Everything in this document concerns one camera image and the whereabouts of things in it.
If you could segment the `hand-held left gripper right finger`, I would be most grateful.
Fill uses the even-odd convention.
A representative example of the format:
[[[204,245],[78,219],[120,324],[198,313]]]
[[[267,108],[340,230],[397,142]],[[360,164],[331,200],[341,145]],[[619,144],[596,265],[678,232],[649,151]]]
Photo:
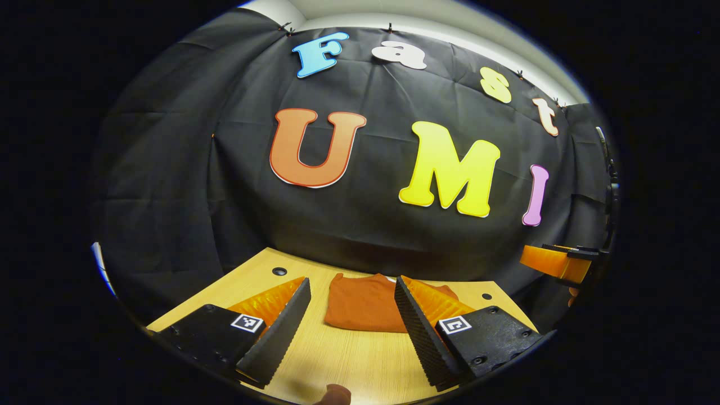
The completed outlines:
[[[394,300],[425,377],[439,392],[495,374],[545,340],[500,306],[473,309],[408,277],[397,279]]]

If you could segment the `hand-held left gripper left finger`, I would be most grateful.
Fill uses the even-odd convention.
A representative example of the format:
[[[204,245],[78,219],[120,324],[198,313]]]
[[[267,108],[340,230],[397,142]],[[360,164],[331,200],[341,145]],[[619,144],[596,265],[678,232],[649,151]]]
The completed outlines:
[[[290,349],[311,302],[301,276],[255,291],[215,284],[147,326],[151,338],[193,366],[224,380],[264,389]]]

